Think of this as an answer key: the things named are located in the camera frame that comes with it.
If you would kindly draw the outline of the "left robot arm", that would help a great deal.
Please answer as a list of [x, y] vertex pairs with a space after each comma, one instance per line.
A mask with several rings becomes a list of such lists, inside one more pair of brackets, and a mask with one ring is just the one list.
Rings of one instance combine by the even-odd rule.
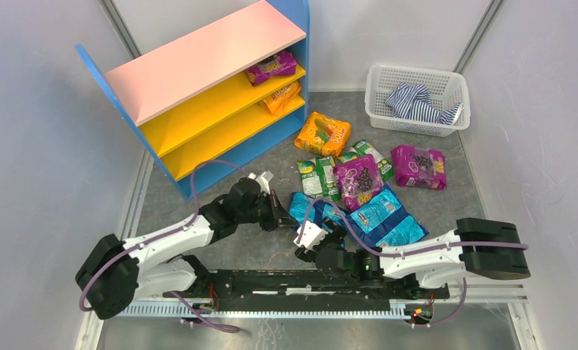
[[201, 269], [180, 254], [227, 238], [241, 224], [266, 232], [299, 227], [264, 176], [243, 177], [173, 225], [126, 240], [100, 238], [75, 275], [80, 309], [105, 320], [140, 298], [191, 288]]

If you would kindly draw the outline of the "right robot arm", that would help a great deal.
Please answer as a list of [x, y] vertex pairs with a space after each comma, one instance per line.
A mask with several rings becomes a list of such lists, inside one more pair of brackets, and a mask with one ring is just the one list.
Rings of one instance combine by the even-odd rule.
[[465, 218], [447, 233], [403, 246], [347, 251], [347, 231], [327, 231], [307, 221], [294, 240], [296, 256], [313, 262], [332, 279], [377, 287], [398, 282], [407, 289], [438, 289], [454, 279], [482, 276], [492, 280], [530, 277], [525, 251], [512, 223]]

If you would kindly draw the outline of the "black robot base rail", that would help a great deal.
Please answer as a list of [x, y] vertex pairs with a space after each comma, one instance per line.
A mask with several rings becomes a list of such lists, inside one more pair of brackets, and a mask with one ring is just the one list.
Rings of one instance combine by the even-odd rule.
[[220, 311], [389, 311], [393, 300], [445, 300], [450, 292], [421, 289], [410, 277], [360, 285], [316, 270], [218, 270], [179, 295], [218, 301]]

